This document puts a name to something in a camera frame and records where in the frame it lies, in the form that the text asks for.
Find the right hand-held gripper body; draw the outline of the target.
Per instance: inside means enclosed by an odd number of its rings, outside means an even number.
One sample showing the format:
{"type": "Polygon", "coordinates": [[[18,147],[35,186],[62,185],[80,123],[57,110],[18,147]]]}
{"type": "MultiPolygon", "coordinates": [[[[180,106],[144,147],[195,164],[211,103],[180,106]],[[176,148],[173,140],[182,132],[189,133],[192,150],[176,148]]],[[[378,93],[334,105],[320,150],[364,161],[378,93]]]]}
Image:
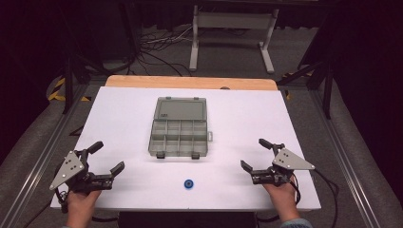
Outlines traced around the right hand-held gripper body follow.
{"type": "Polygon", "coordinates": [[[295,170],[315,170],[316,167],[290,151],[282,144],[273,145],[274,159],[272,165],[265,170],[251,172],[252,183],[273,184],[280,186],[289,183],[295,170]]]}

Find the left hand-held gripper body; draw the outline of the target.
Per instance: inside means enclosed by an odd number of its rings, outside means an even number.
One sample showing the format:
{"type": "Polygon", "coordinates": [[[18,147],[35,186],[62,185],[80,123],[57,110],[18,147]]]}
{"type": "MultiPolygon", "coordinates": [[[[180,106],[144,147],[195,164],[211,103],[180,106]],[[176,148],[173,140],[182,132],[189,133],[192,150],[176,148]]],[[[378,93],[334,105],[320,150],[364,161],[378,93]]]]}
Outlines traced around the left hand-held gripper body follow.
{"type": "Polygon", "coordinates": [[[98,190],[110,190],[114,181],[114,169],[109,174],[95,175],[89,172],[87,158],[95,153],[94,149],[69,151],[50,184],[50,190],[56,190],[62,184],[74,192],[89,193],[98,190]]]}

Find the person's left hand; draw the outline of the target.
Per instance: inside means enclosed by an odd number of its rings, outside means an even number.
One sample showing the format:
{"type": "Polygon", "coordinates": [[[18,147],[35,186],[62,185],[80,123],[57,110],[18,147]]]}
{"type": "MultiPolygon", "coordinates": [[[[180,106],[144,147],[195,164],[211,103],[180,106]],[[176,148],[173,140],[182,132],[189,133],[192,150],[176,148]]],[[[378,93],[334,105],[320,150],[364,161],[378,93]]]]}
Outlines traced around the person's left hand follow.
{"type": "Polygon", "coordinates": [[[67,196],[67,219],[82,219],[91,221],[95,210],[96,200],[101,191],[93,191],[88,195],[70,191],[67,196]]]}

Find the person's right hand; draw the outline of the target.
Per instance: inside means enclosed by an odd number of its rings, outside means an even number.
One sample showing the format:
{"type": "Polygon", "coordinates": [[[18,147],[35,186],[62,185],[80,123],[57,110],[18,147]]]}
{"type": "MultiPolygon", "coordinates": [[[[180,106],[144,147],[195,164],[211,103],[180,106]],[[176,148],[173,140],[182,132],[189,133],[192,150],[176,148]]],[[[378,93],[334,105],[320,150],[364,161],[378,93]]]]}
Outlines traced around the person's right hand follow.
{"type": "Polygon", "coordinates": [[[268,192],[281,222],[300,218],[296,205],[296,190],[290,183],[281,186],[263,184],[263,188],[268,192]]]}

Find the yellow black floor tape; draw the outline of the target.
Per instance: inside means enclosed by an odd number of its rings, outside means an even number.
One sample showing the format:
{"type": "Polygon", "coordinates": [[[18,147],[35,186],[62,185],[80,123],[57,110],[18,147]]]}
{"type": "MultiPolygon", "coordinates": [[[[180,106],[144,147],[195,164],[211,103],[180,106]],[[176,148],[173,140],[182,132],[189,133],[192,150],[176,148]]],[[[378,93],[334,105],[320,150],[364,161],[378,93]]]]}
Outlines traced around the yellow black floor tape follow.
{"type": "Polygon", "coordinates": [[[54,88],[51,90],[50,94],[48,95],[48,100],[49,101],[65,101],[66,97],[64,95],[60,95],[59,92],[62,88],[62,86],[65,84],[66,79],[64,77],[61,77],[57,83],[55,84],[54,88]]]}

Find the black tripod stand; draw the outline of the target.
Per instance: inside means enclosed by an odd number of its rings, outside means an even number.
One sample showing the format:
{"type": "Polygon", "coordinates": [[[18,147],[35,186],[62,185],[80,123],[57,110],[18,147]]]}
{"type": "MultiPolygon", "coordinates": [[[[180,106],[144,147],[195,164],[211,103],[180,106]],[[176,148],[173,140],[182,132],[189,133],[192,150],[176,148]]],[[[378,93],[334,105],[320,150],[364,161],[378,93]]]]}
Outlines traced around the black tripod stand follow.
{"type": "Polygon", "coordinates": [[[128,69],[139,53],[129,0],[58,0],[66,60],[65,111],[73,105],[73,83],[86,85],[128,69]]]}
{"type": "Polygon", "coordinates": [[[312,73],[306,82],[309,90],[317,90],[324,84],[322,109],[327,119],[331,119],[330,102],[334,72],[331,68],[332,40],[335,34],[336,15],[328,12],[321,23],[317,34],[308,46],[294,73],[286,73],[279,81],[278,86],[286,86],[302,76],[312,73]]]}

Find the clear plastic compartment box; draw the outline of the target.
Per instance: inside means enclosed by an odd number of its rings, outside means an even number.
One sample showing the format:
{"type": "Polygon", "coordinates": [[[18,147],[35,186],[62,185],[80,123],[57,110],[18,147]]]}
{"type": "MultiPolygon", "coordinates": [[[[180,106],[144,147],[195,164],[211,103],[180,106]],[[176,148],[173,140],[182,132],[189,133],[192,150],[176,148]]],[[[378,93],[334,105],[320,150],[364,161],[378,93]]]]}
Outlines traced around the clear plastic compartment box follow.
{"type": "Polygon", "coordinates": [[[157,100],[148,144],[151,156],[198,160],[207,156],[211,141],[205,98],[160,97],[157,100]]]}

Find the white metal stand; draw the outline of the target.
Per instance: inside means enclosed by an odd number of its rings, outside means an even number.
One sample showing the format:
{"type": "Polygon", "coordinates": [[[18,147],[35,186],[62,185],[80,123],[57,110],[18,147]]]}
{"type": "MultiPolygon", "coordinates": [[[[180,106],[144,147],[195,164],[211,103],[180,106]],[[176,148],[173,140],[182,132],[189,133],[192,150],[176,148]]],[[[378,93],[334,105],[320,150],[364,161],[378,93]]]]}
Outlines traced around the white metal stand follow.
{"type": "Polygon", "coordinates": [[[278,19],[278,9],[270,13],[234,13],[234,12],[205,12],[200,11],[197,5],[193,9],[192,21],[192,47],[190,53],[189,69],[195,71],[198,67],[199,55],[199,29],[264,29],[265,39],[259,42],[259,50],[266,71],[269,74],[275,72],[270,54],[269,44],[278,19]]]}

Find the aluminium floor rail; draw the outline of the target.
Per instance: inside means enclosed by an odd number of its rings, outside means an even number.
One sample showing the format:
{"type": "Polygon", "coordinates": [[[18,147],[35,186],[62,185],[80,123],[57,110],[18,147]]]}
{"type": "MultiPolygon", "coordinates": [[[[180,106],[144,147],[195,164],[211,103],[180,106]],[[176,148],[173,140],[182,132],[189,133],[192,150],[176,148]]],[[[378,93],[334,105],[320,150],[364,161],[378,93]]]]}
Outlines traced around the aluminium floor rail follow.
{"type": "Polygon", "coordinates": [[[331,108],[330,118],[327,118],[321,92],[310,91],[310,95],[330,136],[338,165],[366,227],[392,227],[394,194],[344,103],[336,102],[336,106],[331,108]]]}
{"type": "Polygon", "coordinates": [[[78,141],[70,133],[81,127],[92,107],[76,100],[51,101],[0,164],[0,228],[60,228],[67,215],[49,206],[55,167],[78,141]]]}

